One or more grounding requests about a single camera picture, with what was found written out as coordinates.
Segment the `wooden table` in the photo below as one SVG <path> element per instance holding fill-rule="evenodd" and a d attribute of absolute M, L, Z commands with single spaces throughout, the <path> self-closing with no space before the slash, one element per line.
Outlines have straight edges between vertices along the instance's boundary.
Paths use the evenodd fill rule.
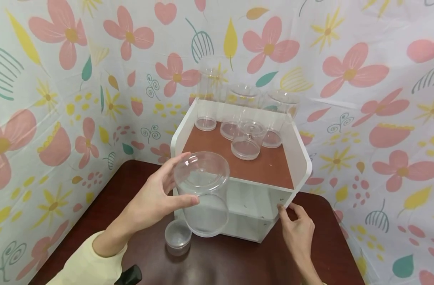
<path fill-rule="evenodd" d="M 51 255 L 31 285 L 44 285 L 64 265 L 67 258 L 91 234 L 103 230 L 118 216 L 158 165 L 128 161 L 98 195 L 87 212 Z M 316 229 L 312 260 L 328 285 L 364 285 L 357 265 L 341 233 L 333 210 L 322 197 L 300 192 L 294 202 L 304 207 Z M 289 216 L 295 214 L 289 210 Z M 261 244 L 219 235 L 193 236 L 190 251 L 181 258 L 170 256 L 164 231 L 173 219 L 134 235 L 123 267 L 137 264 L 143 273 L 140 285 L 298 285 L 300 276 L 288 253 L 278 222 Z"/>

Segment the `small plastic container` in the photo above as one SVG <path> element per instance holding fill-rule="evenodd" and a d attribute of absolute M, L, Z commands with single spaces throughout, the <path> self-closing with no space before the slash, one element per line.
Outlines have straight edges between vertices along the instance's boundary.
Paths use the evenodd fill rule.
<path fill-rule="evenodd" d="M 258 157 L 267 129 L 254 120 L 240 120 L 238 133 L 231 143 L 233 155 L 245 161 Z"/>
<path fill-rule="evenodd" d="M 212 103 L 218 102 L 220 97 L 220 72 L 214 68 L 203 68 L 200 73 L 195 126 L 202 131 L 211 131 L 217 126 L 217 104 Z"/>
<path fill-rule="evenodd" d="M 183 220 L 174 220 L 166 226 L 165 240 L 168 252 L 181 256 L 190 249 L 191 231 Z"/>
<path fill-rule="evenodd" d="M 183 209 L 190 230 L 200 237 L 222 233 L 228 223 L 227 183 L 230 166 L 220 155 L 201 151 L 180 161 L 174 169 L 179 195 L 197 195 L 200 203 Z"/>
<path fill-rule="evenodd" d="M 222 117 L 220 134 L 227 140 L 232 141 L 238 132 L 238 121 L 241 119 L 241 111 L 238 106 L 257 108 L 260 91 L 245 84 L 230 85 L 225 97 L 225 108 L 228 115 Z"/>
<path fill-rule="evenodd" d="M 297 93 L 285 92 L 283 90 L 269 91 L 261 102 L 261 109 L 271 111 L 268 116 L 266 128 L 268 132 L 263 140 L 263 146 L 267 148 L 280 147 L 282 138 L 280 130 L 284 125 L 286 116 L 295 118 L 300 104 L 300 96 Z"/>

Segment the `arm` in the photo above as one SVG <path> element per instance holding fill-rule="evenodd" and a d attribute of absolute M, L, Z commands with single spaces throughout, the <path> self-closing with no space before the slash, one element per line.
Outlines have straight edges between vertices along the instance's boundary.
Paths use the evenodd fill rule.
<path fill-rule="evenodd" d="M 323 285 L 310 258 L 312 237 L 315 225 L 304 208 L 291 203 L 289 208 L 295 211 L 298 219 L 291 221 L 282 205 L 277 205 L 282 222 L 283 236 L 287 248 L 295 261 L 304 285 Z"/>
<path fill-rule="evenodd" d="M 152 174 L 106 230 L 89 237 L 47 285 L 113 285 L 122 273 L 122 257 L 133 234 L 199 203 L 194 195 L 168 196 L 175 187 L 173 169 L 188 155 L 170 159 Z"/>

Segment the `black object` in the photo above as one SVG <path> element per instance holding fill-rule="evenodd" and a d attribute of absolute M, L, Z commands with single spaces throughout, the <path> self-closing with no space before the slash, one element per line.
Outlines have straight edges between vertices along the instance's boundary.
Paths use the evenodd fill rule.
<path fill-rule="evenodd" d="M 143 279 L 141 270 L 138 265 L 133 265 L 129 269 L 122 272 L 120 278 L 114 283 L 114 285 L 136 285 Z"/>

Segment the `left hand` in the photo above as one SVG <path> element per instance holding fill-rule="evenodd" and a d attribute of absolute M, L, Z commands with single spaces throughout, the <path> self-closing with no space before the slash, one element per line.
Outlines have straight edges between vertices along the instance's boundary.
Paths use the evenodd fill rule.
<path fill-rule="evenodd" d="M 135 197 L 125 207 L 121 216 L 124 217 L 127 229 L 131 234 L 148 228 L 175 210 L 199 204 L 196 195 L 168 196 L 176 186 L 174 168 L 190 153 L 183 153 L 169 159 L 161 168 L 155 171 L 139 190 Z"/>

